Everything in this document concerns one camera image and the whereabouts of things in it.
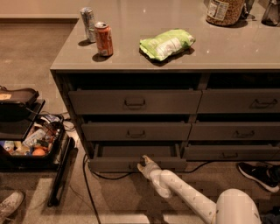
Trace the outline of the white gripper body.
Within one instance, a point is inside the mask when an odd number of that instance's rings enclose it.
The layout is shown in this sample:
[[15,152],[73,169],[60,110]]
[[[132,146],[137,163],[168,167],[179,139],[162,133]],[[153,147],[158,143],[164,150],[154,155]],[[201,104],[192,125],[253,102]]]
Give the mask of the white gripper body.
[[156,163],[151,162],[143,168],[143,175],[148,180],[153,180],[157,175],[161,173],[161,171],[162,169]]

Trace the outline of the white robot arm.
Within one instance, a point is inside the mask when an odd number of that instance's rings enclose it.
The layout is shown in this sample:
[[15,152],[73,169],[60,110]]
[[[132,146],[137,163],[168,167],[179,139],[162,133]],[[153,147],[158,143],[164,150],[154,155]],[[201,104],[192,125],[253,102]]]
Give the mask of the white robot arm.
[[137,169],[152,183],[156,192],[165,199],[176,193],[205,224],[262,224],[255,202],[239,189],[227,189],[216,202],[187,184],[169,170],[143,155],[144,165]]

